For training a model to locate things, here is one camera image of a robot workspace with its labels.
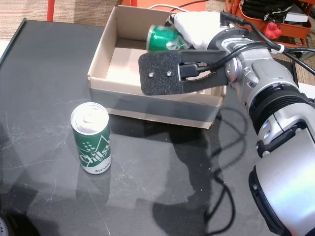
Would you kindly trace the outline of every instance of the aluminum can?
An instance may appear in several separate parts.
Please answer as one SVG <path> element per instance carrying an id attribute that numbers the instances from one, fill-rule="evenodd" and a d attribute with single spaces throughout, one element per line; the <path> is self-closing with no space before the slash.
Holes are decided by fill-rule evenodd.
<path id="1" fill-rule="evenodd" d="M 189 45 L 174 28 L 152 25 L 148 32 L 148 51 L 188 49 Z"/>
<path id="2" fill-rule="evenodd" d="M 100 104 L 87 102 L 71 114 L 71 125 L 82 168 L 90 174 L 105 172 L 111 162 L 109 115 Z"/>

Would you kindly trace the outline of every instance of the red object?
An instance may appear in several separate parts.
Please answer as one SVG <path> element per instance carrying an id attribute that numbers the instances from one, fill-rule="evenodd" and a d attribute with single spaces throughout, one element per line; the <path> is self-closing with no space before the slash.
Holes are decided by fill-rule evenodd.
<path id="1" fill-rule="evenodd" d="M 232 13 L 233 15 L 246 19 L 247 21 L 255 24 L 261 32 L 264 32 L 269 22 L 246 16 L 242 12 L 242 7 L 241 7 L 240 2 L 241 0 L 225 0 L 226 11 Z M 296 1 L 295 3 L 298 6 L 300 6 L 301 2 L 304 2 L 305 14 L 308 15 L 312 9 L 312 6 L 315 4 L 315 0 L 300 0 L 300 1 Z M 305 38 L 311 29 L 311 23 L 309 20 L 307 22 L 304 22 L 302 26 L 290 25 L 290 24 L 285 24 L 285 23 L 279 23 L 278 26 L 280 27 L 282 31 L 281 33 L 282 36 L 299 38 L 301 40 L 302 45 L 304 47 L 306 46 Z M 285 45 L 286 47 L 300 47 L 300 45 L 296 45 L 296 44 L 283 43 L 283 42 L 281 43 Z"/>
<path id="2" fill-rule="evenodd" d="M 121 0 L 120 4 L 125 6 L 137 6 L 148 8 L 155 4 L 169 4 L 174 6 L 181 6 L 187 3 L 192 2 L 192 0 Z M 184 9 L 188 11 L 205 11 L 206 10 L 206 2 L 197 2 L 194 4 L 190 4 L 188 6 L 184 6 Z M 157 6 L 154 10 L 162 10 L 162 11 L 170 11 L 172 10 L 169 7 Z"/>
<path id="3" fill-rule="evenodd" d="M 48 0 L 47 21 L 53 21 L 54 9 L 55 9 L 55 0 Z"/>
<path id="4" fill-rule="evenodd" d="M 138 6 L 137 0 L 130 0 L 131 6 Z"/>
<path id="5" fill-rule="evenodd" d="M 270 22 L 267 24 L 264 34 L 269 39 L 276 39 L 281 36 L 281 29 L 278 27 L 278 25 L 274 22 Z"/>

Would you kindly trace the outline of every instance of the open cardboard box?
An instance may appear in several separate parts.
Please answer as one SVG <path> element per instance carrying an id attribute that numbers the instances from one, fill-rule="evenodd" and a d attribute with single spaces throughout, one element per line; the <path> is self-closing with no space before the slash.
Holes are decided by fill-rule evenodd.
<path id="1" fill-rule="evenodd" d="M 146 96 L 141 91 L 139 57 L 146 53 L 151 25 L 164 25 L 171 12 L 114 7 L 88 71 L 91 98 L 110 114 L 209 128 L 225 87 L 180 95 Z"/>

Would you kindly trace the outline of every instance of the wire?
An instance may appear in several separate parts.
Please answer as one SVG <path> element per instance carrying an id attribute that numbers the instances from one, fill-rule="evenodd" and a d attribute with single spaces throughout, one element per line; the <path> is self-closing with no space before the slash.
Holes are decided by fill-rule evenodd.
<path id="1" fill-rule="evenodd" d="M 252 28 L 252 30 L 262 39 L 264 40 L 268 46 L 270 46 L 273 49 L 279 50 L 281 46 L 279 44 L 274 43 L 271 41 L 269 38 L 267 38 L 262 32 L 259 31 L 259 29 L 251 22 L 244 21 L 245 25 L 248 25 Z M 284 52 L 283 54 L 286 55 L 288 58 L 291 60 L 295 61 L 302 67 L 304 67 L 307 71 L 309 71 L 311 74 L 315 75 L 315 71 L 306 65 L 303 61 L 295 57 L 294 55 L 290 54 L 292 52 L 303 52 L 303 51 L 308 51 L 308 52 L 313 52 L 315 53 L 315 49 L 313 48 L 306 48 L 306 47 L 300 47 L 300 48 L 290 48 L 290 47 L 284 47 Z"/>
<path id="2" fill-rule="evenodd" d="M 180 6 L 173 6 L 173 5 L 169 5 L 169 4 L 155 4 L 153 6 L 150 6 L 149 9 L 155 8 L 157 6 L 165 6 L 165 7 L 170 7 L 170 8 L 177 9 L 177 10 L 180 10 L 180 11 L 183 11 L 183 12 L 189 12 L 189 11 L 187 11 L 185 9 L 182 9 Z"/>
<path id="3" fill-rule="evenodd" d="M 235 24 L 239 24 L 239 25 L 242 25 L 242 26 L 250 26 L 251 29 L 258 35 L 258 37 L 260 39 L 262 39 L 263 41 L 265 41 L 266 44 L 264 44 L 264 45 L 263 44 L 259 45 L 258 43 L 247 44 L 248 47 L 246 47 L 246 45 L 243 46 L 243 47 L 240 47 L 239 49 L 235 50 L 231 54 L 229 54 L 226 57 L 224 57 L 223 59 L 221 59 L 220 61 L 218 61 L 218 62 L 216 62 L 214 64 L 211 64 L 211 65 L 205 66 L 203 69 L 211 70 L 211 69 L 220 68 L 226 62 L 228 62 L 230 59 L 232 59 L 233 58 L 232 56 L 236 56 L 236 55 L 240 54 L 241 52 L 247 51 L 249 49 L 264 47 L 264 48 L 275 49 L 275 50 L 279 51 L 282 48 L 281 45 L 271 41 L 262 32 L 260 32 L 260 30 L 253 23 L 248 22 L 248 21 L 246 21 L 243 18 L 240 18 L 238 16 L 232 15 L 232 14 L 227 13 L 227 12 L 222 12 L 220 14 L 220 23 L 221 24 L 235 23 Z M 315 53 L 315 49 L 312 49 L 312 48 L 306 48 L 306 47 L 299 47 L 299 48 L 284 47 L 283 54 L 285 56 L 287 56 L 288 58 L 292 59 L 293 61 L 295 61 L 296 63 L 298 63 L 299 65 L 301 65 L 302 67 L 304 67 L 307 71 L 309 71 L 313 75 L 315 75 L 315 70 L 313 70 L 311 67 L 306 65 L 303 61 L 301 61 L 300 59 L 298 59 L 294 55 L 290 54 L 292 52 L 303 52 L 303 51 L 308 51 L 308 52 Z"/>
<path id="4" fill-rule="evenodd" d="M 195 3 L 200 3 L 200 2 L 205 2 L 205 1 L 209 1 L 209 0 L 192 1 L 192 2 L 189 2 L 189 3 L 183 4 L 183 5 L 180 5 L 179 7 L 184 7 L 184 6 L 188 6 L 188 5 L 195 4 Z"/>
<path id="5" fill-rule="evenodd" d="M 271 49 L 272 47 L 270 47 L 268 44 L 266 43 L 262 43 L 262 42 L 254 42 L 254 43 L 249 43 L 246 44 L 238 49 L 236 49 L 235 51 L 233 51 L 232 53 L 228 54 L 227 56 L 225 56 L 224 58 L 222 58 L 221 60 L 208 65 L 208 66 L 204 66 L 202 67 L 203 70 L 207 71 L 207 70 L 216 70 L 220 67 L 223 67 L 229 60 L 233 59 L 234 57 L 236 57 L 237 55 L 239 55 L 240 53 L 250 50 L 250 49 L 258 49 L 258 48 L 268 48 Z"/>

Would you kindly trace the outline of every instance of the black table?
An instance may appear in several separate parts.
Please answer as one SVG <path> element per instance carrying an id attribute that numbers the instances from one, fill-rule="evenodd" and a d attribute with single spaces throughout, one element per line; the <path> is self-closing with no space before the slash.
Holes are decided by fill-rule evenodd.
<path id="1" fill-rule="evenodd" d="M 83 171 L 70 115 L 90 101 L 102 32 L 26 21 L 2 63 L 1 216 L 15 235 L 203 235 L 207 203 L 208 231 L 273 235 L 248 187 L 256 134 L 231 89 L 209 130 L 110 116 L 112 166 Z"/>

